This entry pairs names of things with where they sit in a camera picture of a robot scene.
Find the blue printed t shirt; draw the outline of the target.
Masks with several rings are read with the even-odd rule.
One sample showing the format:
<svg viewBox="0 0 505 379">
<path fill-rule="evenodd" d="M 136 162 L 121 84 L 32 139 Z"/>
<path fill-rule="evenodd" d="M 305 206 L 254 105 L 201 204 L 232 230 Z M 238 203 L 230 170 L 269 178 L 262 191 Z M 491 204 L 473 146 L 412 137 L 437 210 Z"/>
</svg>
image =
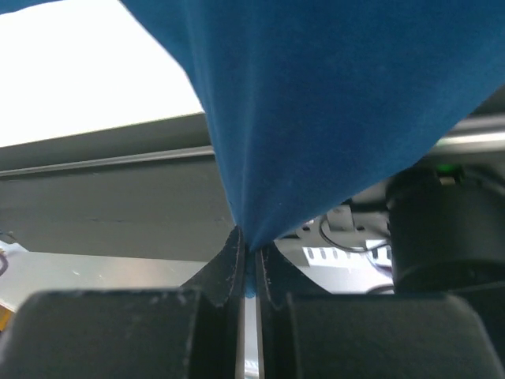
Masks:
<svg viewBox="0 0 505 379">
<path fill-rule="evenodd" d="M 504 82 L 501 1 L 126 1 L 185 71 L 256 251 L 421 159 Z"/>
</svg>

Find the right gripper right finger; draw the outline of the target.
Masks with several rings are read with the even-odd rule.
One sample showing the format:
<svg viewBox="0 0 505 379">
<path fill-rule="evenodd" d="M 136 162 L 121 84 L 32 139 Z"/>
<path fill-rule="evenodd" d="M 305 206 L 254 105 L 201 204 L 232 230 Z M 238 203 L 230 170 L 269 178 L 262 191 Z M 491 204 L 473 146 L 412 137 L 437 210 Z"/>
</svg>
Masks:
<svg viewBox="0 0 505 379">
<path fill-rule="evenodd" d="M 262 378 L 498 378 L 500 349 L 463 298 L 334 295 L 271 245 L 255 255 Z"/>
</svg>

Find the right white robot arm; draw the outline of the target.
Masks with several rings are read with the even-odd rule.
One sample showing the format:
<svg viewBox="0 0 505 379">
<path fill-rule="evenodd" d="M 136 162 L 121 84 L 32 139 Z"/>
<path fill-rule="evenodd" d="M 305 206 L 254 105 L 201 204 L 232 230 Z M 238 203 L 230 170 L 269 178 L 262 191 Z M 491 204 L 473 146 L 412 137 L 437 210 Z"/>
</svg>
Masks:
<svg viewBox="0 0 505 379">
<path fill-rule="evenodd" d="M 47 291 L 1 334 L 4 378 L 235 378 L 246 280 L 262 378 L 501 378 L 504 187 L 462 168 L 387 189 L 393 291 L 333 295 L 233 230 L 178 288 Z"/>
</svg>

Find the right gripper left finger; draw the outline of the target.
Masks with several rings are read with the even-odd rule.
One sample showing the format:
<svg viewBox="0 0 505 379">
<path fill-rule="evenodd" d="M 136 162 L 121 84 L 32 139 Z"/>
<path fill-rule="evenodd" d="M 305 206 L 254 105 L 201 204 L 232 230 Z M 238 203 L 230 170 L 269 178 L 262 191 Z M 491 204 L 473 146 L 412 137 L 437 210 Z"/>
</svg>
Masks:
<svg viewBox="0 0 505 379">
<path fill-rule="evenodd" d="M 245 243 L 179 287 L 43 291 L 1 336 L 4 378 L 241 378 Z"/>
</svg>

